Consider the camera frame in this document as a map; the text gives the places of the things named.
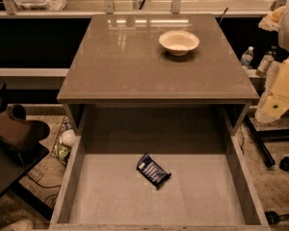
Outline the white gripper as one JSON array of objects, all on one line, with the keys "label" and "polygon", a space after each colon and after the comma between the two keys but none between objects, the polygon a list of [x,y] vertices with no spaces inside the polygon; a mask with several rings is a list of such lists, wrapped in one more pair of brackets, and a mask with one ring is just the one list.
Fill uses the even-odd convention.
[{"label": "white gripper", "polygon": [[[261,19],[260,29],[272,32],[278,31],[282,14],[285,10],[281,6]],[[271,123],[281,118],[289,110],[289,57],[279,65],[272,66],[257,105],[254,117],[262,123]]]}]

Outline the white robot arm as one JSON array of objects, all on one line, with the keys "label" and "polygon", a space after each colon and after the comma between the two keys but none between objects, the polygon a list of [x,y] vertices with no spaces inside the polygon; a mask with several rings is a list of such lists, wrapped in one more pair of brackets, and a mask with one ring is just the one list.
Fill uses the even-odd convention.
[{"label": "white robot arm", "polygon": [[[266,15],[259,24],[261,29],[277,31],[278,46],[289,52],[289,0]],[[255,118],[262,123],[274,122],[289,110],[289,56],[280,65],[273,66],[267,74]]]}]

